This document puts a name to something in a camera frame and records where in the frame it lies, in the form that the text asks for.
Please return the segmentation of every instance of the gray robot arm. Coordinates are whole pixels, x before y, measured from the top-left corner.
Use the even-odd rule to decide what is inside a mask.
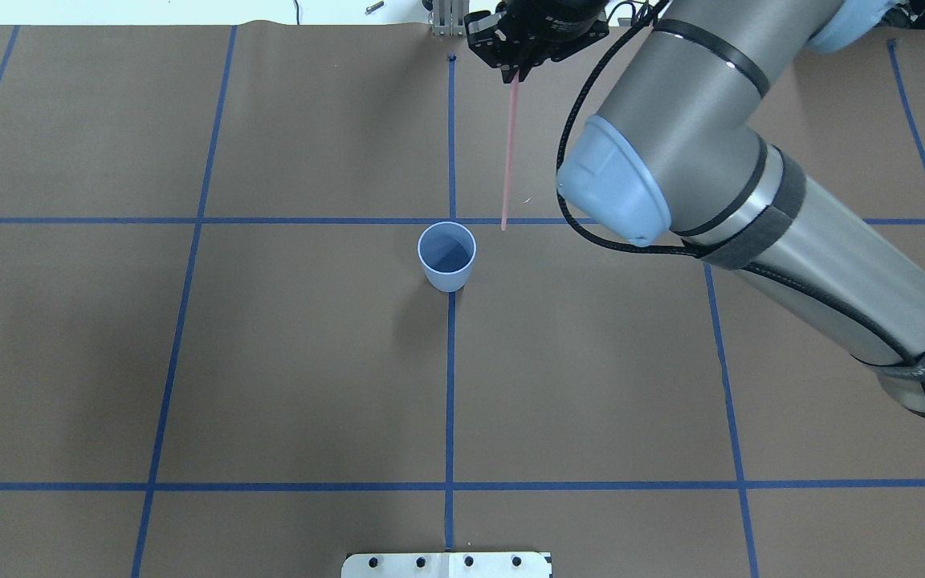
[[[672,230],[684,254],[740,275],[925,417],[925,271],[746,125],[801,48],[851,43],[893,3],[673,2],[561,165],[558,193],[632,246]],[[664,104],[647,115],[645,102]]]

